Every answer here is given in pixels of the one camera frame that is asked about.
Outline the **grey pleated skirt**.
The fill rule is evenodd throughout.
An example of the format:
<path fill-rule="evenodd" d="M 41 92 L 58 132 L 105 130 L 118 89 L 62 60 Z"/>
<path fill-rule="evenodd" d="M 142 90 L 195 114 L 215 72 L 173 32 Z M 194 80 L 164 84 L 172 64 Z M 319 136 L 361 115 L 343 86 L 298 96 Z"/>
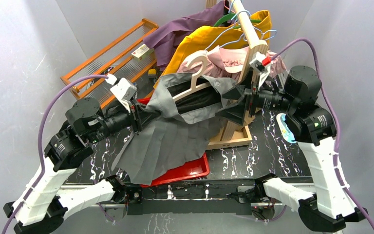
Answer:
<path fill-rule="evenodd" d="M 190 111 L 179 111 L 172 97 L 190 87 L 192 75 L 177 73 L 160 78 L 146 109 L 159 111 L 139 134 L 131 134 L 112 166 L 124 170 L 134 184 L 150 185 L 168 170 L 199 159 L 211 138 L 218 135 L 226 120 L 217 117 L 226 106 L 221 96 L 236 85 L 231 78 L 203 75 L 210 84 L 209 95 L 193 99 Z"/>

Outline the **pink ruffled garment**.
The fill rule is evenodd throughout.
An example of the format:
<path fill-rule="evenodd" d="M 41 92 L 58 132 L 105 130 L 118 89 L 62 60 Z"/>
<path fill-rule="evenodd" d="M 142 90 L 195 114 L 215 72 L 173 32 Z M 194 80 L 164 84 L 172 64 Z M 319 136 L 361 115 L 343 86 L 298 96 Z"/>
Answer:
<path fill-rule="evenodd" d="M 196 73 L 201 68 L 202 63 L 194 63 L 190 68 L 188 68 L 187 64 L 197 56 L 205 56 L 207 59 L 207 67 L 203 73 L 204 75 L 213 78 L 232 78 L 238 81 L 248 50 L 248 47 L 241 49 L 225 49 L 219 46 L 216 46 L 210 51 L 199 50 L 187 56 L 176 72 Z"/>

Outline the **beige plastic hanger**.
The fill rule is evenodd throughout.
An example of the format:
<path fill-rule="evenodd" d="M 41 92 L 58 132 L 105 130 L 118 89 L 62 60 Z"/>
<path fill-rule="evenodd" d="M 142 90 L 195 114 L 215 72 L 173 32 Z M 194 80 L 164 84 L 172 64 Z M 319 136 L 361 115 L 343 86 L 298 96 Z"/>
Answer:
<path fill-rule="evenodd" d="M 204 55 L 198 55 L 197 57 L 193 58 L 191 61 L 187 63 L 187 67 L 191 68 L 193 64 L 201 62 L 201 67 L 200 69 L 191 75 L 191 81 L 190 81 L 190 88 L 175 95 L 172 99 L 174 102 L 177 102 L 180 99 L 183 99 L 187 97 L 188 95 L 191 95 L 192 93 L 195 93 L 197 91 L 200 91 L 204 88 L 207 88 L 210 86 L 208 82 L 206 83 L 201 83 L 197 85 L 197 80 L 198 78 L 204 73 L 205 69 L 207 68 L 208 61 L 207 58 Z"/>

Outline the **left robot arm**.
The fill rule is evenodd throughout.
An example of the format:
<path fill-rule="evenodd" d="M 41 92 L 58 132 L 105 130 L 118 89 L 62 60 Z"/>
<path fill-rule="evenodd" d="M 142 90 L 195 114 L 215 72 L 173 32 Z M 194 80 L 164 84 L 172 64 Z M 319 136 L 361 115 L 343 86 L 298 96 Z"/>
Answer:
<path fill-rule="evenodd" d="M 101 179 L 84 189 L 59 194 L 66 179 L 93 154 L 92 146 L 121 130 L 142 131 L 160 116 L 132 99 L 129 107 L 119 105 L 116 113 L 105 117 L 99 102 L 91 97 L 78 100 L 66 112 L 67 124 L 46 147 L 40 147 L 41 165 L 21 197 L 4 205 L 9 220 L 16 220 L 17 234 L 49 234 L 71 215 L 97 203 L 139 204 L 142 187 L 117 176 Z"/>

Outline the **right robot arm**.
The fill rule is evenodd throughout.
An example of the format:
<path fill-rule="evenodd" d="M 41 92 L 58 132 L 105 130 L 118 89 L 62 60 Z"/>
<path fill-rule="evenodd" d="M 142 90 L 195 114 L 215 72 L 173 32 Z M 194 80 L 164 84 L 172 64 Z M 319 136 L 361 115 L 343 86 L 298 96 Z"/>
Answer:
<path fill-rule="evenodd" d="M 239 190 L 236 196 L 261 202 L 279 200 L 296 211 L 308 229 L 335 233 L 348 222 L 364 220 L 367 210 L 356 205 L 347 193 L 348 186 L 334 152 L 335 119 L 317 104 L 321 87 L 317 72 L 307 66 L 292 67 L 280 92 L 258 90 L 251 79 L 246 79 L 223 95 L 233 103 L 219 110 L 217 116 L 238 124 L 243 123 L 246 115 L 254 115 L 257 108 L 285 113 L 286 131 L 302 150 L 316 191 L 304 191 L 268 174 L 256 179 L 254 188 Z"/>

